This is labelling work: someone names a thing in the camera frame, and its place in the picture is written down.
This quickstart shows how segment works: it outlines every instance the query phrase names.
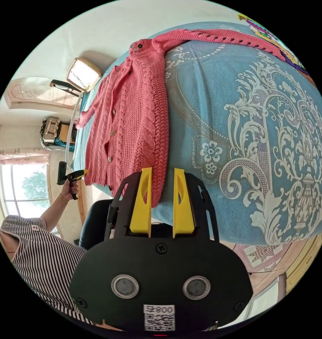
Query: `qr code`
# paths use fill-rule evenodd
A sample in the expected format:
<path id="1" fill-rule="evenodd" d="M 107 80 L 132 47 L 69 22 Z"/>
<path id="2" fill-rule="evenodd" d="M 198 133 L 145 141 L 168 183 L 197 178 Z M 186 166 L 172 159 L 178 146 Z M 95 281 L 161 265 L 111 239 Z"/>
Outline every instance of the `qr code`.
<path id="1" fill-rule="evenodd" d="M 145 314 L 146 331 L 175 331 L 175 314 Z"/>

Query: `white cable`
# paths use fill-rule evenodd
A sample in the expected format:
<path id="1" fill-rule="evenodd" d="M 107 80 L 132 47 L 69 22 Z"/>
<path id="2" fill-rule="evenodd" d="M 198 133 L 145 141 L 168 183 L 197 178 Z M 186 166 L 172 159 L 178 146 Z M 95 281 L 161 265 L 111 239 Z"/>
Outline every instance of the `white cable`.
<path id="1" fill-rule="evenodd" d="M 69 146 L 70 146 L 70 138 L 72 136 L 72 131 L 73 131 L 73 126 L 74 126 L 74 120 L 75 120 L 75 115 L 77 113 L 77 109 L 79 107 L 80 101 L 83 97 L 83 93 L 80 94 L 79 98 L 77 99 L 73 114 L 72 114 L 72 118 L 70 120 L 70 125 L 69 125 L 69 130 L 68 130 L 68 136 L 67 136 L 67 145 L 66 145 L 66 157 L 65 157 L 65 161 L 67 163 L 67 167 L 71 170 L 71 164 L 69 163 Z"/>

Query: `bed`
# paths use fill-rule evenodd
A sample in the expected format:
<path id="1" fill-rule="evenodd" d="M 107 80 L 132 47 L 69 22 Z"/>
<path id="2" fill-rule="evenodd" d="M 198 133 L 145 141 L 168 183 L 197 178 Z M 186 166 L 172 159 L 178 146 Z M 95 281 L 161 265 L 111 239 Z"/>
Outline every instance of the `bed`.
<path id="1" fill-rule="evenodd" d="M 203 22 L 154 36 L 177 28 L 255 35 L 246 25 Z M 288 63 L 246 46 L 189 41 L 165 59 L 169 155 L 152 217 L 172 225 L 173 169 L 178 167 L 205 183 L 222 241 L 278 251 L 320 234 L 322 97 L 316 87 Z M 99 84 L 83 97 L 82 110 Z M 92 121 L 78 130 L 74 171 L 84 169 Z M 95 186 L 110 195 L 108 187 Z"/>

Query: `woman's hand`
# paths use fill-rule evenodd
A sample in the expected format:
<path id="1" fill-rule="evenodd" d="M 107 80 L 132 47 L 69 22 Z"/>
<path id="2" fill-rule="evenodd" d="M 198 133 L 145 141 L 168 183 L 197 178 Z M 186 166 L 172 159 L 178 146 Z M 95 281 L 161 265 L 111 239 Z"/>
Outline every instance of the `woman's hand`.
<path id="1" fill-rule="evenodd" d="M 74 181 L 70 185 L 70 181 L 67 179 L 64 185 L 62 186 L 61 197 L 65 199 L 66 201 L 70 201 L 70 200 L 73 200 L 72 193 L 78 194 L 78 192 L 79 190 L 78 190 L 77 182 Z"/>

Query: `pink knitted cardigan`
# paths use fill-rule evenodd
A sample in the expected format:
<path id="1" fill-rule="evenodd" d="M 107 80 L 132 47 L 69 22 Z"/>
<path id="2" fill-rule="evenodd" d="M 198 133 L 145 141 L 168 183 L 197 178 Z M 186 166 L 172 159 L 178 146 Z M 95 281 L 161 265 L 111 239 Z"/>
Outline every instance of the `pink knitted cardigan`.
<path id="1" fill-rule="evenodd" d="M 266 40 L 232 30 L 178 29 L 133 43 L 125 62 L 103 79 L 76 125 L 84 127 L 95 114 L 86 149 L 86 185 L 108 185 L 114 196 L 125 177 L 152 167 L 152 207 L 157 206 L 168 161 L 164 55 L 188 40 L 254 47 L 285 60 Z"/>

